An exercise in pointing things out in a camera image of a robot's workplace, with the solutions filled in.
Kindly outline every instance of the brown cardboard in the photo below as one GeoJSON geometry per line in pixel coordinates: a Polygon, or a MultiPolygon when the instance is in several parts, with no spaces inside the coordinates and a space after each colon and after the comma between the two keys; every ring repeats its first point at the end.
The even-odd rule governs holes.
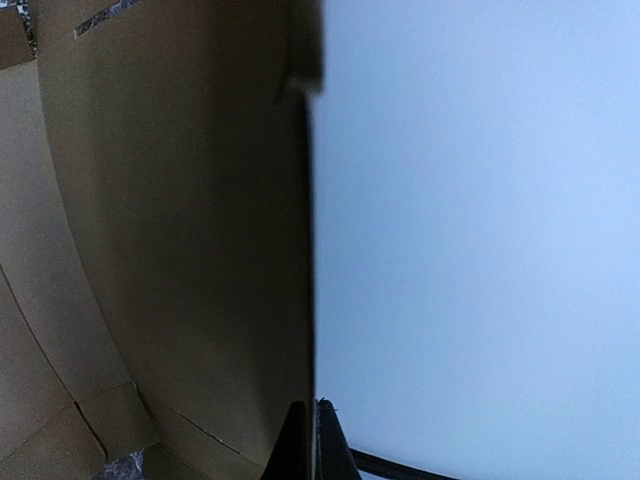
{"type": "Polygon", "coordinates": [[[47,358],[82,401],[129,381],[55,180],[35,62],[0,71],[0,262],[47,358]]]}
{"type": "Polygon", "coordinates": [[[48,50],[85,20],[117,0],[29,0],[38,51],[48,50]]]}
{"type": "Polygon", "coordinates": [[[162,445],[144,451],[144,476],[150,480],[206,480],[162,445]]]}
{"type": "MultiPolygon", "coordinates": [[[[214,439],[204,430],[194,425],[188,418],[174,412],[161,403],[147,398],[160,425],[162,447],[172,452],[186,465],[198,470],[207,478],[219,480],[256,480],[262,473],[261,466],[251,462],[240,453],[214,439]]],[[[145,464],[153,470],[153,459],[145,457],[145,464]]],[[[156,477],[149,475],[150,480],[156,477]]]]}
{"type": "MultiPolygon", "coordinates": [[[[0,71],[0,225],[0,472],[13,472],[0,478],[55,478],[45,476],[47,462],[55,459],[45,468],[30,449],[40,452],[42,438],[56,434],[47,427],[45,437],[32,436],[43,435],[37,432],[74,400],[91,424],[84,424],[82,435],[93,430],[110,452],[126,454],[155,442],[66,221],[35,62],[0,71]]],[[[91,451],[80,452],[60,458],[60,470],[53,472],[95,465],[91,451]]]]}
{"type": "Polygon", "coordinates": [[[0,270],[0,464],[70,404],[0,270]]]}
{"type": "Polygon", "coordinates": [[[0,480],[88,480],[104,459],[100,445],[72,406],[0,463],[0,480]]]}
{"type": "Polygon", "coordinates": [[[143,396],[260,468],[313,395],[300,100],[276,102],[287,8],[142,1],[39,58],[70,226],[143,396]]]}
{"type": "Polygon", "coordinates": [[[79,408],[106,450],[107,461],[117,460],[158,441],[132,382],[85,400],[79,408]]]}
{"type": "Polygon", "coordinates": [[[0,70],[33,60],[15,7],[0,9],[0,70]]]}

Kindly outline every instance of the cardboard flap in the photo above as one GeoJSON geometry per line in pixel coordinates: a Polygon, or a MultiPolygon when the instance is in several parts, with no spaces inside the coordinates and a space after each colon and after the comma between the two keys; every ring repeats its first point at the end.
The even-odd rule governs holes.
{"type": "Polygon", "coordinates": [[[33,60],[15,7],[0,9],[0,70],[33,60]]]}
{"type": "Polygon", "coordinates": [[[0,460],[71,402],[0,269],[0,460]]]}
{"type": "Polygon", "coordinates": [[[87,480],[104,461],[100,445],[72,406],[0,462],[0,480],[87,480]]]}
{"type": "Polygon", "coordinates": [[[155,441],[152,424],[69,230],[36,62],[0,71],[0,98],[0,458],[74,400],[114,454],[139,450],[155,441]]]}
{"type": "Polygon", "coordinates": [[[158,441],[132,382],[85,400],[79,407],[109,462],[158,441]]]}

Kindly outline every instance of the black cable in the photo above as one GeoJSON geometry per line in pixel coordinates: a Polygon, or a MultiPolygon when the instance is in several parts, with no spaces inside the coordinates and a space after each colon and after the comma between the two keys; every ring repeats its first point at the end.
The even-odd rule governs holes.
{"type": "Polygon", "coordinates": [[[351,449],[358,470],[390,480],[455,480],[351,449]]]}

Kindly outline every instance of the cardboard panel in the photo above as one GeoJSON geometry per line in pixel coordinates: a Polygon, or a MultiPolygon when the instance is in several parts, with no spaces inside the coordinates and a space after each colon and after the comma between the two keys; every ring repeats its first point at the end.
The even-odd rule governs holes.
{"type": "Polygon", "coordinates": [[[0,9],[0,70],[33,60],[15,8],[0,9]]]}
{"type": "Polygon", "coordinates": [[[140,2],[39,57],[71,228],[141,392],[261,466],[313,396],[286,25],[286,2],[140,2]]]}
{"type": "Polygon", "coordinates": [[[132,382],[85,400],[79,406],[106,450],[109,462],[158,441],[132,382]]]}
{"type": "Polygon", "coordinates": [[[162,445],[144,451],[144,478],[147,480],[205,480],[162,445]]]}
{"type": "MultiPolygon", "coordinates": [[[[262,468],[258,465],[223,445],[184,416],[159,402],[147,400],[160,425],[162,446],[187,465],[196,465],[202,474],[219,480],[260,478],[262,468]]],[[[157,470],[153,457],[145,456],[145,471],[147,469],[157,470]]]]}
{"type": "Polygon", "coordinates": [[[0,460],[71,402],[0,270],[0,460]]]}
{"type": "Polygon", "coordinates": [[[29,0],[31,24],[38,51],[73,34],[75,28],[117,0],[29,0]]]}
{"type": "Polygon", "coordinates": [[[103,464],[98,442],[69,407],[0,462],[0,480],[87,480],[103,464]]]}
{"type": "Polygon", "coordinates": [[[0,263],[47,358],[82,401],[129,380],[62,206],[35,62],[0,71],[0,263]]]}

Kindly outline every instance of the white wall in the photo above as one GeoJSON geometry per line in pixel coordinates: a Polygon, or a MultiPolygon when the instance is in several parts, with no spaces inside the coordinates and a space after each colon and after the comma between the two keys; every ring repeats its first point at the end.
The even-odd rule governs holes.
{"type": "Polygon", "coordinates": [[[318,396],[460,478],[640,476],[640,3],[327,1],[318,396]]]}

